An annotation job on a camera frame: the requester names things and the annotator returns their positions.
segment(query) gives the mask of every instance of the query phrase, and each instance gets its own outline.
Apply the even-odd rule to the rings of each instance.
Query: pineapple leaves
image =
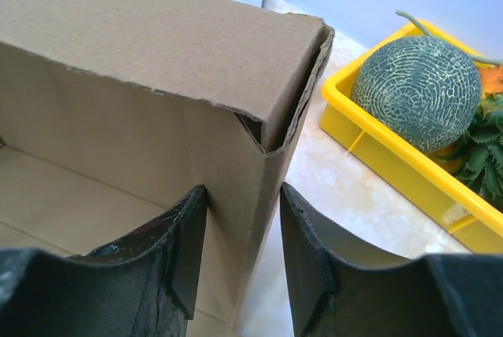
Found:
[[[503,110],[498,109],[495,112],[490,113],[485,123],[480,123],[481,125],[486,126],[495,126],[503,133]]]
[[[482,126],[488,124],[489,119],[486,118],[486,113],[482,107],[477,109],[477,112],[474,114],[472,119],[472,125]]]
[[[496,179],[497,179],[497,184],[499,185],[500,187],[500,193],[502,193],[501,195],[503,196],[503,177],[496,171]]]
[[[465,184],[466,186],[468,186],[473,192],[475,192],[476,194],[479,194],[480,189],[482,188],[482,185],[484,183],[483,179],[484,179],[484,175],[481,173],[481,174],[479,174],[479,176],[477,176],[475,178],[475,180],[472,180],[472,181],[461,180],[461,182],[463,184]]]
[[[492,160],[487,160],[484,185],[493,197],[501,196],[500,181]]]
[[[500,130],[494,126],[481,126],[478,129],[470,132],[470,137],[473,141],[479,144],[487,144],[496,141],[500,136]]]
[[[489,145],[487,146],[491,156],[496,162],[496,170],[498,173],[503,173],[503,147],[500,145]]]
[[[486,164],[489,149],[485,145],[476,145],[466,159],[466,168],[479,174]]]
[[[482,198],[485,199],[485,201],[491,203],[491,201],[494,199],[494,196],[491,194],[490,190],[487,188],[486,184],[482,184],[482,187],[480,188],[480,193],[479,193]]]
[[[464,167],[454,175],[458,180],[460,180],[463,184],[471,184],[478,176],[479,173],[473,172],[468,168]]]

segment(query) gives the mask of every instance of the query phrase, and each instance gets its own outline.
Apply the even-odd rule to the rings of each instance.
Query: yellow plastic tray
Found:
[[[421,23],[432,34],[479,55],[434,25]],[[408,23],[326,81],[322,93],[327,106],[320,127],[468,249],[501,253],[503,214],[349,98],[363,62],[386,43],[409,35],[422,33]]]

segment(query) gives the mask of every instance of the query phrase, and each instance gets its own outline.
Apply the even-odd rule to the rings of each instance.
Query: cardboard box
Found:
[[[86,254],[204,184],[189,330],[233,324],[332,38],[228,0],[0,0],[0,245]]]

